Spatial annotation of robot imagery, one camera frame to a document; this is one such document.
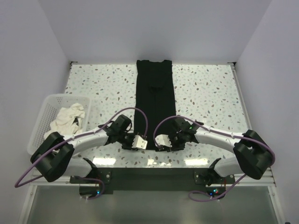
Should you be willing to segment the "black t shirt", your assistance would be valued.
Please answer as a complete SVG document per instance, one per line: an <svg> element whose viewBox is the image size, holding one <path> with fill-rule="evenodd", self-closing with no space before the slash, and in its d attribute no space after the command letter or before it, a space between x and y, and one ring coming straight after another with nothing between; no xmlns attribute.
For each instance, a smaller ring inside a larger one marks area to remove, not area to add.
<svg viewBox="0 0 299 224"><path fill-rule="evenodd" d="M138 60L135 101L148 118L147 150L156 150L154 130L165 118L176 115L172 61Z"/></svg>

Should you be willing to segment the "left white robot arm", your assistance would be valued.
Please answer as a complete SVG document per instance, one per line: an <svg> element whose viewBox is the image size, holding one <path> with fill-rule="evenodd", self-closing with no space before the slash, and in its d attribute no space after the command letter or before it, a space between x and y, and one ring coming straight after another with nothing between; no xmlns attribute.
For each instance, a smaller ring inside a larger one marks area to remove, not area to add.
<svg viewBox="0 0 299 224"><path fill-rule="evenodd" d="M86 183L96 180L96 166L87 158L74 158L75 154L94 147L106 146L115 142L121 144L123 149L137 149L134 140L136 136L127 132L131 125L131 119L120 115L108 126L100 125L97 128L84 132L76 138L67 140L57 132L50 134L30 158L34 163L44 153L56 145L57 149L43 157L35 168L48 182L53 182L61 176L79 176Z"/></svg>

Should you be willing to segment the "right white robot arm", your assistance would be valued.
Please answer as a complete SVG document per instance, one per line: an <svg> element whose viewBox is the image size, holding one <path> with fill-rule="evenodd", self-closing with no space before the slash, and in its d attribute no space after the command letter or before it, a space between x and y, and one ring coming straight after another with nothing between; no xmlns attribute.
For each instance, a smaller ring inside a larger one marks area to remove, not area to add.
<svg viewBox="0 0 299 224"><path fill-rule="evenodd" d="M201 174L200 177L208 186L235 174L245 174L259 180L276 160L274 152L253 130L233 133L182 116L171 116L170 119L175 130L175 133L168 136L172 149L182 148L187 142L194 142L212 145L234 154L228 159L216 159Z"/></svg>

